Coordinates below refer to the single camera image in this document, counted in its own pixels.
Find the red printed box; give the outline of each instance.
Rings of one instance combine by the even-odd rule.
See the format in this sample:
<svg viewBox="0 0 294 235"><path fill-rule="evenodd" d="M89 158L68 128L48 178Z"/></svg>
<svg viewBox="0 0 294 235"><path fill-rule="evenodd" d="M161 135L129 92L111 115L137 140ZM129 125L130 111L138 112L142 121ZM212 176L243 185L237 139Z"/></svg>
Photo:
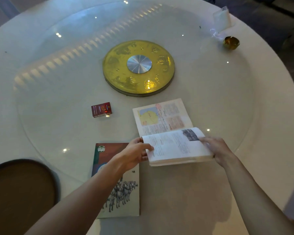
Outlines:
<svg viewBox="0 0 294 235"><path fill-rule="evenodd" d="M91 107L91 111L92 111L92 116L94 118L97 118L103 115L106 115L108 117L108 115L112 114L110 102L94 105Z"/></svg>

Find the silver center disc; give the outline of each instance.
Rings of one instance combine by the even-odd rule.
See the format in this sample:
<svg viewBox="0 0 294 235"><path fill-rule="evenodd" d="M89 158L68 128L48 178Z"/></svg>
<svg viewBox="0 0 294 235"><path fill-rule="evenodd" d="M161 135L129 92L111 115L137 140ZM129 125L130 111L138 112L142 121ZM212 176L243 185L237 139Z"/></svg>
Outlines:
<svg viewBox="0 0 294 235"><path fill-rule="evenodd" d="M133 73L145 73L151 68L152 62L144 55L134 55L128 59L128 69Z"/></svg>

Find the book logo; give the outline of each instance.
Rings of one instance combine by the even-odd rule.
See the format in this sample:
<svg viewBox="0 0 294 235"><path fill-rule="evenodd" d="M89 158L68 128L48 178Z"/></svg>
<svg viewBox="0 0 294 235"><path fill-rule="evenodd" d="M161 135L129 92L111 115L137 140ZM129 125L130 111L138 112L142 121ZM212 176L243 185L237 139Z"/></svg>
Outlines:
<svg viewBox="0 0 294 235"><path fill-rule="evenodd" d="M98 152L100 152L100 153L102 153L102 152L104 152L105 151L105 146L99 146L98 147Z"/></svg>

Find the gold turntable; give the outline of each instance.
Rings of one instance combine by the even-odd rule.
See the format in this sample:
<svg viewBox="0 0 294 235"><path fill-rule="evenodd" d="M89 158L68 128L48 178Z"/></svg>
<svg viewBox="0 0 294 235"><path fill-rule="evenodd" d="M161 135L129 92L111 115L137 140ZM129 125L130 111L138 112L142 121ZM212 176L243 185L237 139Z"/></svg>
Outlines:
<svg viewBox="0 0 294 235"><path fill-rule="evenodd" d="M110 86L136 97L163 91L171 83L175 70L169 52L145 40L127 41L113 47L106 54L102 67Z"/></svg>

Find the forearm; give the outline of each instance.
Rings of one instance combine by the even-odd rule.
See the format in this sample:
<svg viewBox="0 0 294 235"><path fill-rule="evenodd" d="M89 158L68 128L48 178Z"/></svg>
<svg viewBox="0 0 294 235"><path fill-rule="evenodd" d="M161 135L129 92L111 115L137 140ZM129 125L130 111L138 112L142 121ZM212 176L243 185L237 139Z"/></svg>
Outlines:
<svg viewBox="0 0 294 235"><path fill-rule="evenodd" d="M225 163L233 195L250 235L294 235L294 225L234 155Z"/></svg>
<svg viewBox="0 0 294 235"><path fill-rule="evenodd" d="M48 211L25 235L86 234L122 176L121 167L118 160L111 160L90 180Z"/></svg>

